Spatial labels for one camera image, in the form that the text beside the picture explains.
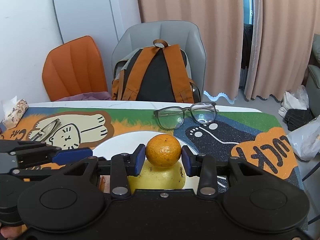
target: pink cloth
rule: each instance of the pink cloth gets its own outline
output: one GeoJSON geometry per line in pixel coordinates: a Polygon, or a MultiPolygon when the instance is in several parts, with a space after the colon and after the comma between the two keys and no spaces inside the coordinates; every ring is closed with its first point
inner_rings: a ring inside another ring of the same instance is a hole
{"type": "Polygon", "coordinates": [[[111,100],[108,92],[89,92],[71,97],[61,98],[56,101],[88,101],[88,100],[111,100]]]}

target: chair backrest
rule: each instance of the chair backrest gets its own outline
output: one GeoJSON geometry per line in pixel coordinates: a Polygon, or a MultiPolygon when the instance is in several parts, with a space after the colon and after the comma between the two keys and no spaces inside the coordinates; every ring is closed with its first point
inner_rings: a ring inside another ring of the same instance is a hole
{"type": "Polygon", "coordinates": [[[134,25],[127,29],[112,54],[112,70],[118,61],[137,48],[153,46],[162,39],[169,44],[179,44],[188,56],[192,80],[201,96],[204,85],[206,55],[197,25],[186,21],[159,21],[134,25]]]}
{"type": "Polygon", "coordinates": [[[90,36],[51,50],[44,63],[42,80],[51,101],[108,91],[100,52],[90,36]]]}

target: blue gripper pad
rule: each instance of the blue gripper pad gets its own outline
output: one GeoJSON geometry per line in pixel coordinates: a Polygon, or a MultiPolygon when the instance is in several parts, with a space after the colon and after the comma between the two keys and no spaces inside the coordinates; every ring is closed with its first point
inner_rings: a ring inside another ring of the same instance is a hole
{"type": "Polygon", "coordinates": [[[58,165],[66,165],[78,162],[84,158],[92,156],[92,154],[92,150],[87,147],[73,150],[62,150],[59,151],[55,157],[52,157],[52,162],[57,163],[58,165]]]}
{"type": "Polygon", "coordinates": [[[137,147],[137,149],[134,151],[134,154],[136,154],[134,173],[135,173],[135,176],[138,176],[141,172],[142,166],[144,164],[144,160],[146,159],[146,146],[144,144],[140,144],[137,147]]]}
{"type": "Polygon", "coordinates": [[[181,160],[184,167],[184,171],[186,172],[187,176],[191,175],[191,164],[190,164],[190,157],[188,156],[185,147],[181,148],[181,160]]]}

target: human hand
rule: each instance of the human hand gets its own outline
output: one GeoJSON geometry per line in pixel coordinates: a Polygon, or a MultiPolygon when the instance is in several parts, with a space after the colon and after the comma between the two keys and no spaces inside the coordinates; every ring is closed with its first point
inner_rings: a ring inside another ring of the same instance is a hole
{"type": "Polygon", "coordinates": [[[19,227],[3,227],[0,230],[1,235],[8,240],[14,239],[15,237],[21,235],[26,229],[26,226],[19,227]]]}

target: white cabinet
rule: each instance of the white cabinet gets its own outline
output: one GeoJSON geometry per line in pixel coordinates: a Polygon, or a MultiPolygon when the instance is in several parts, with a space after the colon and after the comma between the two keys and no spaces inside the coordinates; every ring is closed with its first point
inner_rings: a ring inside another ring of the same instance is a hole
{"type": "Polygon", "coordinates": [[[53,0],[63,42],[89,35],[97,44],[111,91],[111,56],[123,33],[141,23],[138,0],[53,0]]]}

